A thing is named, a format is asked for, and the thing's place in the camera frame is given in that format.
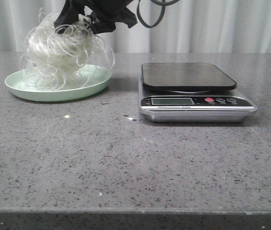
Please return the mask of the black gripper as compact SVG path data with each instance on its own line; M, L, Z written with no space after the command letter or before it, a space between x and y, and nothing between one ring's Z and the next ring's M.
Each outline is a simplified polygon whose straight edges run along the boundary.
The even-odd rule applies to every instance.
M110 33L116 23L124 23L128 28L137 24L136 15L127 6L130 0L67 0L54 27L63 33L60 26L67 27L79 20L79 15L88 16L90 27L95 34Z

